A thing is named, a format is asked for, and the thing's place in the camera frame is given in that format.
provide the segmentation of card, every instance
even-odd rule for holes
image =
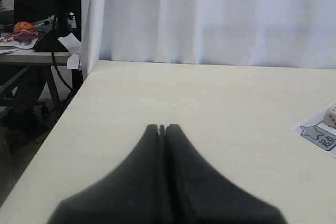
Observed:
[[[314,144],[319,149],[336,157],[336,129],[323,122],[325,112],[329,107],[335,107],[336,102],[319,111],[304,122],[290,129],[295,135]]]

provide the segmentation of light wooden tabletop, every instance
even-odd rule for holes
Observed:
[[[100,61],[0,209],[45,224],[148,124],[179,124],[219,172],[289,223],[336,221],[336,160],[288,131],[336,99],[336,70]]]
[[[67,60],[71,56],[69,52],[56,52],[55,59],[59,66],[66,66]],[[0,55],[0,64],[10,65],[53,65],[51,52],[35,52],[27,50],[13,52],[11,54]]]

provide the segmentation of orange ball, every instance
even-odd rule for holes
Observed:
[[[15,34],[18,34],[21,31],[23,31],[23,32],[28,31],[30,33],[34,33],[34,32],[36,32],[36,29],[35,29],[33,24],[31,24],[29,22],[26,22],[26,21],[22,21],[22,22],[16,23],[14,28],[13,28],[13,32]]]

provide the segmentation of star sticker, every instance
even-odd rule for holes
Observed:
[[[310,126],[310,127],[304,127],[304,126],[300,126],[300,128],[302,129],[302,136],[309,136],[315,140],[319,139],[319,136],[323,136],[324,134],[317,131],[315,126]]]

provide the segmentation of beige die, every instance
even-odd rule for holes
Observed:
[[[324,115],[324,122],[333,128],[336,128],[336,107],[330,107]]]

